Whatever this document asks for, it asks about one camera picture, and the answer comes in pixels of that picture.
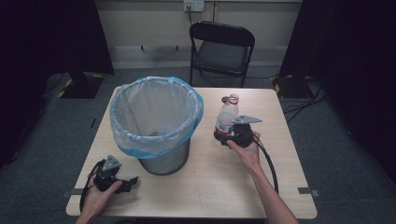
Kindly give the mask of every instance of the black folding chair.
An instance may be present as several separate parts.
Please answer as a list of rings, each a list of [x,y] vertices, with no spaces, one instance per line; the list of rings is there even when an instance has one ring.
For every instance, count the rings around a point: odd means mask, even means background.
[[[254,48],[254,35],[244,27],[222,24],[213,21],[198,21],[190,27],[191,66],[192,71],[202,71],[241,77],[241,88],[245,78]],[[196,40],[202,45],[197,49]]]

